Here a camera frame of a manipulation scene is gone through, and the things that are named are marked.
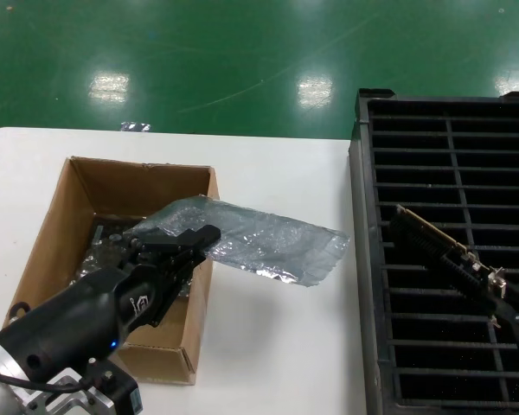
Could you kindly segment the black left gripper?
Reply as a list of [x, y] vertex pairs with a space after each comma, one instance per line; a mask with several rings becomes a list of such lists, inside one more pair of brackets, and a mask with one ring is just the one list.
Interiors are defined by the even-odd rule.
[[86, 275], [2, 329], [2, 348], [33, 382], [109, 357], [135, 329], [160, 324], [220, 238], [212, 225], [178, 235], [127, 234], [123, 266], [136, 266], [132, 271], [105, 267]]

